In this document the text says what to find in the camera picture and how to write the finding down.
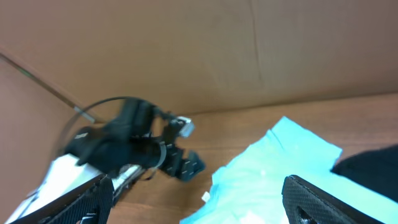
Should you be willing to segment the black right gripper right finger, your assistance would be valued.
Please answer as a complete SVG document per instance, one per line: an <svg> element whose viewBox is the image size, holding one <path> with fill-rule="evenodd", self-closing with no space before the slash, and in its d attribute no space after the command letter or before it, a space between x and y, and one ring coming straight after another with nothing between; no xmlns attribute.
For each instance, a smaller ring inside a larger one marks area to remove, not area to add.
<svg viewBox="0 0 398 224"><path fill-rule="evenodd" d="M297 175L284 179L282 203L290 224L381 224Z"/></svg>

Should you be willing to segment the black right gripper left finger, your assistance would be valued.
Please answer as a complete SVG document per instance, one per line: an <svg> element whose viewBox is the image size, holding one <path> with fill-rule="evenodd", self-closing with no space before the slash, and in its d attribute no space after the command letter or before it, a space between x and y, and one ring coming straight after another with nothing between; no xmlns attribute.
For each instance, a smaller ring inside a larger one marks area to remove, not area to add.
<svg viewBox="0 0 398 224"><path fill-rule="evenodd" d="M113 183L99 175L12 224L106 224L113 206Z"/></svg>

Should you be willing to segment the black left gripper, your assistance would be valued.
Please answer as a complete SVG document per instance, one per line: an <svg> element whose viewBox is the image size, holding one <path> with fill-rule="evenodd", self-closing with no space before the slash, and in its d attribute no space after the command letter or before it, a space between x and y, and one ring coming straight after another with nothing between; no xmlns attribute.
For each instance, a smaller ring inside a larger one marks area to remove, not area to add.
<svg viewBox="0 0 398 224"><path fill-rule="evenodd" d="M205 170L205 163L193 151L185 157L175 142L189 137L193 129L189 118L140 98L125 98L114 119L100 128L79 129L63 152L77 157L77 165L89 164L110 177L131 164L188 182Z"/></svg>

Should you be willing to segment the light blue t-shirt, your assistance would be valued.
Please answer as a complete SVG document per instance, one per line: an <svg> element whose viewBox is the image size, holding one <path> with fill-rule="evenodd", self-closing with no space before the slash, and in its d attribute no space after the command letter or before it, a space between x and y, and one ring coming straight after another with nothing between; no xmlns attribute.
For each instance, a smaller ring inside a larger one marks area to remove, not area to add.
<svg viewBox="0 0 398 224"><path fill-rule="evenodd" d="M181 223L287 223L284 179L297 175L383 223L397 223L397 203L331 172L342 148L287 117L212 175L204 206Z"/></svg>

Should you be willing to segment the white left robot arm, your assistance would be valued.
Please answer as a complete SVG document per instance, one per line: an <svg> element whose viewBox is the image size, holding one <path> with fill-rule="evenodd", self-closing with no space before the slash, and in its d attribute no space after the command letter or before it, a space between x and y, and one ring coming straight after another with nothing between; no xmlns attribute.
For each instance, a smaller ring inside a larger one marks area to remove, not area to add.
<svg viewBox="0 0 398 224"><path fill-rule="evenodd" d="M136 182L151 180L157 171L188 182L205 169L197 153L176 145L194 130L190 118L125 96L115 118L70 136L81 115L64 126L43 181L9 223L106 223Z"/></svg>

